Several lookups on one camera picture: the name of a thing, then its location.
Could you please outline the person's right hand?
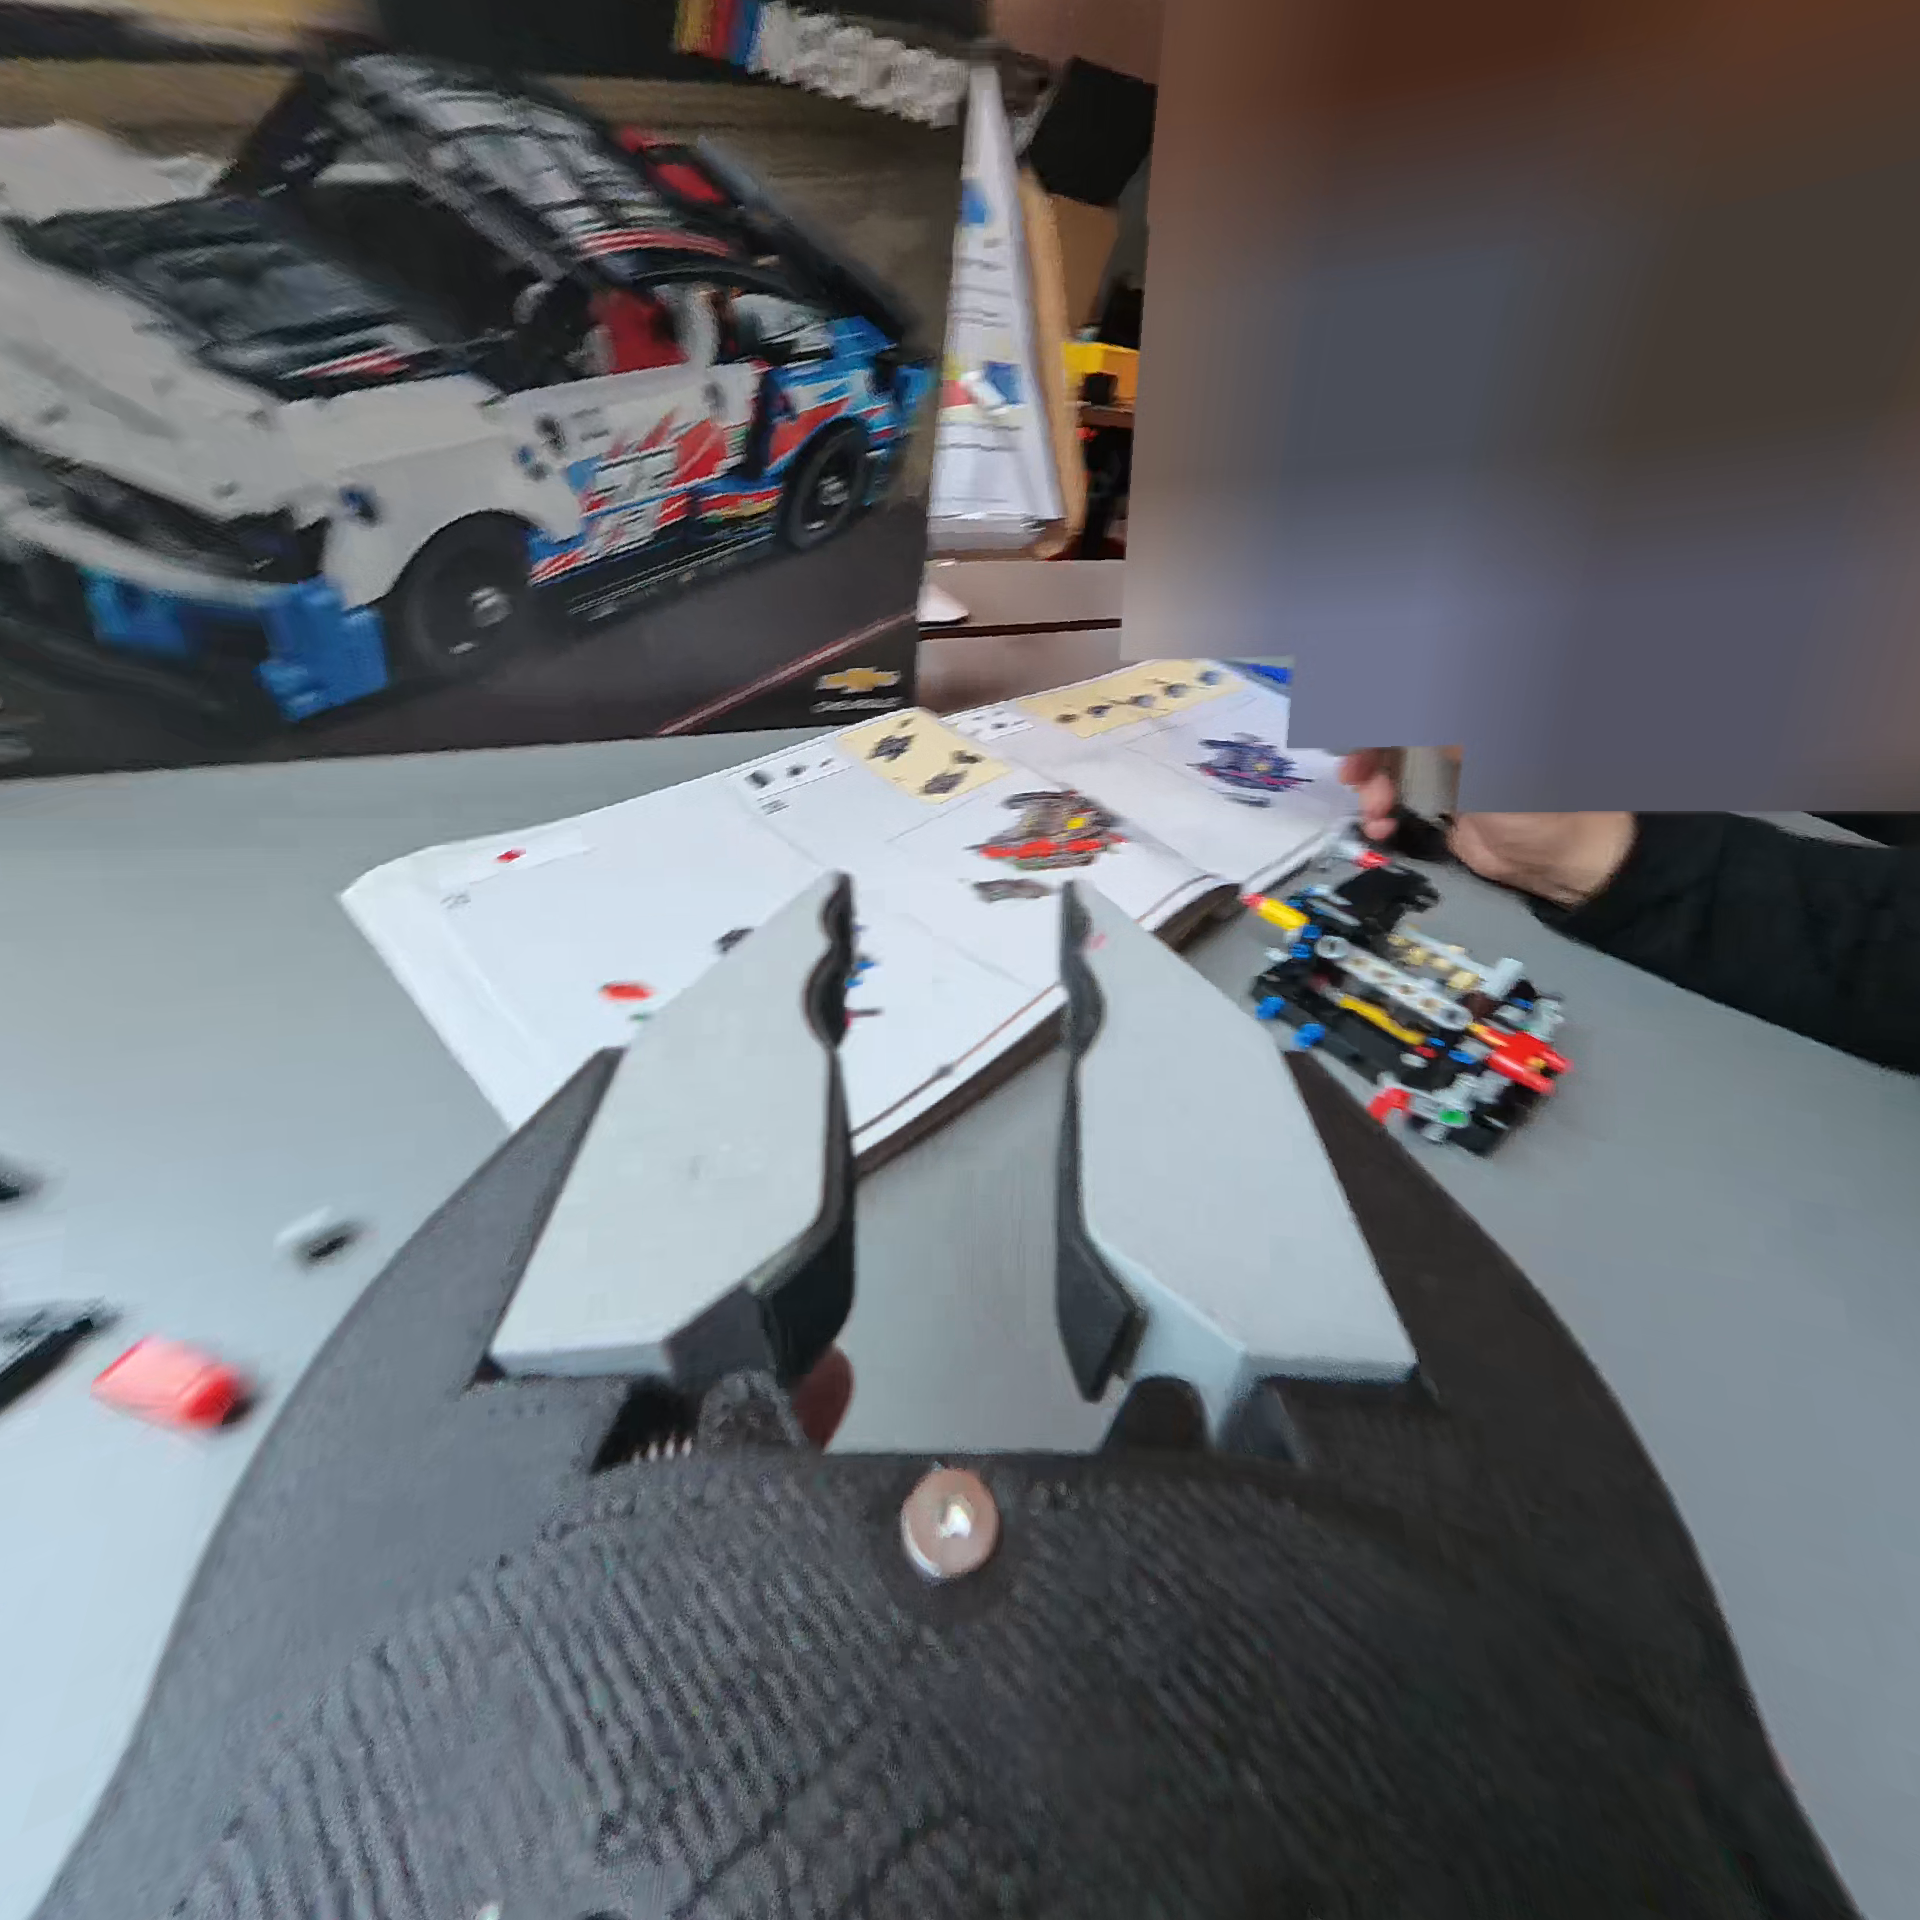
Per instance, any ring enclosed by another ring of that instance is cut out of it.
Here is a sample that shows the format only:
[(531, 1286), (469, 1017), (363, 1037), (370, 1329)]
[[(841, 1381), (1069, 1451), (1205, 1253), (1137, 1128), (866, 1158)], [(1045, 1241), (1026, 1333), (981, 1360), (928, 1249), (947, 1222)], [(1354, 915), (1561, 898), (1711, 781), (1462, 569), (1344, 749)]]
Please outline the person's right hand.
[[(1389, 847), (1401, 835), (1403, 748), (1359, 748), (1341, 755), (1337, 778), (1356, 801), (1356, 828)], [(1631, 811), (1463, 811), (1442, 828), (1451, 859), (1487, 884), (1578, 907), (1619, 876), (1638, 839)]]

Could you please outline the black lego car box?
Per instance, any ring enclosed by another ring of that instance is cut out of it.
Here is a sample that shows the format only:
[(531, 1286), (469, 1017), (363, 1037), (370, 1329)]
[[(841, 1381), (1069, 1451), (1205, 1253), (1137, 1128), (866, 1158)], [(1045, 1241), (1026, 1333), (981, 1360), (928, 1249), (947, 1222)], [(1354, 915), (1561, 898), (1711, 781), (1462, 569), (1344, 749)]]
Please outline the black lego car box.
[(915, 703), (986, 3), (4, 3), (8, 780)]

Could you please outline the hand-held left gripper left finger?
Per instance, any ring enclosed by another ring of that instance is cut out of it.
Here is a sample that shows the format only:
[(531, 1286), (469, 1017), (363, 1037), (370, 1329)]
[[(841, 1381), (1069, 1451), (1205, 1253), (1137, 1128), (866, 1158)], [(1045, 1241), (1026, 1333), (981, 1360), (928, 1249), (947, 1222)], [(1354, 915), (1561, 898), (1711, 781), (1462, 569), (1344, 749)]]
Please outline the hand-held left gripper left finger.
[(515, 1378), (806, 1378), (854, 1293), (852, 879), (821, 876), (611, 1067), (496, 1332)]

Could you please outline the printed paper instruction sheet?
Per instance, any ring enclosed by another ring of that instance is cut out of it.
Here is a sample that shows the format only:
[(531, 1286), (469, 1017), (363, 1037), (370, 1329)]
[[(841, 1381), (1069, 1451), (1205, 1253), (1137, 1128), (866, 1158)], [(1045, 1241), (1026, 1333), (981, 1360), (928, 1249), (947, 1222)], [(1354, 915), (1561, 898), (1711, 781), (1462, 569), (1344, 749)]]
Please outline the printed paper instruction sheet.
[(1088, 505), (1060, 235), (991, 59), (969, 68), (964, 131), (926, 545), (934, 559), (1054, 559)]

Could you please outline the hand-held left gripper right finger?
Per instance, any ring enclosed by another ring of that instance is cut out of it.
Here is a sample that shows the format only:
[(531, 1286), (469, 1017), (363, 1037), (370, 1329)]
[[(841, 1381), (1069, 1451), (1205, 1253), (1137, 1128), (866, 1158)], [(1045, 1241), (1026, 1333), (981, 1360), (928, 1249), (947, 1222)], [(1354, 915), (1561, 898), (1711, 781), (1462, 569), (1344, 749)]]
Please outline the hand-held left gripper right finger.
[(1060, 982), (1054, 1313), (1080, 1399), (1170, 1379), (1223, 1443), (1272, 1381), (1414, 1381), (1412, 1335), (1275, 1044), (1075, 882)]

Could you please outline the lego instruction booklet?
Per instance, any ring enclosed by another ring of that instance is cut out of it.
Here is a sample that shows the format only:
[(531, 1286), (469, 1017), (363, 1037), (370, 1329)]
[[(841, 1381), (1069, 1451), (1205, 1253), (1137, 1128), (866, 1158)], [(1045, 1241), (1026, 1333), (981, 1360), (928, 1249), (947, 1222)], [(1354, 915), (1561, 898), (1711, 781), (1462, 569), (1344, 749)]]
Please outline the lego instruction booklet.
[(1174, 938), (1312, 861), (1354, 818), (1287, 691), (1136, 661), (956, 715), (852, 726), (585, 813), (428, 846), (341, 907), (506, 1124), (626, 1044), (830, 871), (849, 876), (852, 1140), (885, 1158), (1034, 1057), (1063, 1006), (1058, 893)]

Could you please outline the lego car chassis assembly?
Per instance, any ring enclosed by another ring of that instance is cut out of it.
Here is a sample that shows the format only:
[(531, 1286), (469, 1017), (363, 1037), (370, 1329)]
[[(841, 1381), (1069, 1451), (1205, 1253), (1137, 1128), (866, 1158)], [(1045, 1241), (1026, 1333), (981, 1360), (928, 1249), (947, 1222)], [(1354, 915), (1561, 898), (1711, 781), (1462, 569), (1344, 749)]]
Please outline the lego car chassis assembly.
[(1566, 1007), (1519, 959), (1482, 962), (1427, 930), (1435, 904), (1422, 870), (1358, 847), (1284, 892), (1244, 892), (1268, 935), (1249, 998), (1296, 1049), (1365, 1080), (1380, 1126), (1483, 1158), (1572, 1070)]

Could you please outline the red lego piece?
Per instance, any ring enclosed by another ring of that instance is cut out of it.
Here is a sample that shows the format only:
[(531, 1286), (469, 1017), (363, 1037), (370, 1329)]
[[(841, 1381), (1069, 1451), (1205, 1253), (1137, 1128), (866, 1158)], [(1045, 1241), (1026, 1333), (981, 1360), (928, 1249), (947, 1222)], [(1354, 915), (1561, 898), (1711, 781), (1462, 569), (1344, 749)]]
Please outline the red lego piece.
[(147, 1425), (202, 1432), (242, 1419), (254, 1399), (251, 1378), (203, 1347), (141, 1335), (92, 1379), (92, 1398)]

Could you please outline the person's right forearm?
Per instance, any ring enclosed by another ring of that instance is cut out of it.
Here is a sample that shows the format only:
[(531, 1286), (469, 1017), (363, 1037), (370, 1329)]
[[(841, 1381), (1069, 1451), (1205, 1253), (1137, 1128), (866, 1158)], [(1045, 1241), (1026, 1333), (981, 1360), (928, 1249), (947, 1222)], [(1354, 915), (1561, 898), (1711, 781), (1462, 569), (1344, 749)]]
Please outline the person's right forearm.
[(1918, 1073), (1918, 851), (1739, 813), (1634, 815), (1586, 902), (1534, 914), (1572, 942), (1774, 1027)]

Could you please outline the flat black lego piece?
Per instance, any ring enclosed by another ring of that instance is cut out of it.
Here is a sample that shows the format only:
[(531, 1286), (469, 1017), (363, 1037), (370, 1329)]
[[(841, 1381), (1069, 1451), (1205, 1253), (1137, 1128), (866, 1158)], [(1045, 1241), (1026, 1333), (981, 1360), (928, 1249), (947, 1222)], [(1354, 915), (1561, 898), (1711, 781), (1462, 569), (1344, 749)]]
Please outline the flat black lego piece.
[(117, 1317), (119, 1313), (101, 1302), (4, 1308), (1, 1412), (49, 1378), (80, 1343), (108, 1332)]

